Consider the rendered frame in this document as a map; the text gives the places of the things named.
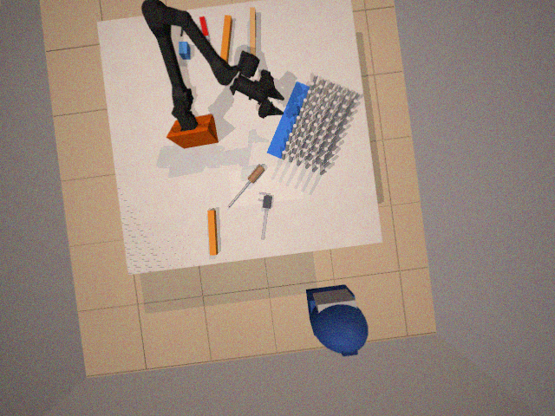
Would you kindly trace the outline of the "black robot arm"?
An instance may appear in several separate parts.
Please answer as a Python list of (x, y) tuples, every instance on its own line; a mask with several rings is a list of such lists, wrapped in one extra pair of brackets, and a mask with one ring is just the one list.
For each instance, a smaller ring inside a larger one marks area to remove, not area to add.
[[(238, 78), (234, 79), (230, 86), (232, 95), (235, 91), (248, 95), (251, 87), (251, 76), (255, 75), (260, 60), (253, 54), (242, 50), (237, 66), (230, 67), (213, 49), (200, 31), (199, 26), (193, 20), (191, 14), (186, 11), (167, 7), (160, 0), (145, 0), (141, 5), (141, 12), (148, 28), (156, 36), (160, 51), (166, 64), (166, 70), (172, 86), (173, 110), (171, 114), (177, 118), (180, 131), (193, 130), (198, 125), (191, 109), (193, 104), (192, 90), (184, 85), (180, 73), (178, 58), (173, 46), (172, 25), (180, 26), (188, 34), (198, 51), (208, 62), (212, 73), (221, 85), (229, 85), (239, 72)], [(260, 80), (256, 91), (265, 96), (269, 88), (274, 84), (271, 71), (261, 70)], [(248, 77), (248, 78), (247, 78)]]

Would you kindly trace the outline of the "tan flat bar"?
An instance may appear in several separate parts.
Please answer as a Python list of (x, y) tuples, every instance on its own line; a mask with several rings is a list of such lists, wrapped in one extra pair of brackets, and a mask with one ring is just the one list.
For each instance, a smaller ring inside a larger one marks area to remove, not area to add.
[(256, 56), (256, 11), (250, 7), (250, 54)]

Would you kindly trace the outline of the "blue flat strip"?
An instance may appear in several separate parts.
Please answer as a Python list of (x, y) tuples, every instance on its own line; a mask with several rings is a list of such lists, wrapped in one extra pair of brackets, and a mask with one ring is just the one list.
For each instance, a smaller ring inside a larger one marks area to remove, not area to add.
[(296, 123), (309, 88), (310, 86), (299, 81), (296, 82), (267, 153), (282, 159), (282, 152), (285, 150), (289, 134), (292, 133), (293, 125)]

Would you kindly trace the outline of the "blue block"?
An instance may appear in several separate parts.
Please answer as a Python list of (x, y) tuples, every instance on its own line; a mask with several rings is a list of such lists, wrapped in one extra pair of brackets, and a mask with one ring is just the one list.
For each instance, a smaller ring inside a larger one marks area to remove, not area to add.
[(180, 42), (180, 56), (183, 60), (190, 60), (190, 45), (188, 42)]

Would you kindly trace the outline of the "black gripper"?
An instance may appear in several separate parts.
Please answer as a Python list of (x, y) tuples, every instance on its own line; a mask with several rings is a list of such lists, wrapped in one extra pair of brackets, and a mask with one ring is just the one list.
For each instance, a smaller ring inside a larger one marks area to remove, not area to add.
[(269, 88), (266, 92), (264, 91), (264, 93), (266, 94), (265, 96), (261, 95), (259, 92), (256, 91), (257, 86), (258, 86), (257, 80), (251, 81), (251, 87), (247, 96), (249, 96), (248, 100), (253, 99), (255, 101), (258, 101), (258, 105), (261, 104), (258, 109), (259, 117), (264, 119), (264, 117), (270, 116), (270, 115), (283, 115), (284, 112), (278, 109), (277, 107), (275, 107), (273, 103), (268, 100), (268, 97), (282, 100), (282, 101), (284, 100), (284, 97), (277, 91), (277, 89), (275, 88), (275, 85), (273, 84), (273, 86)]

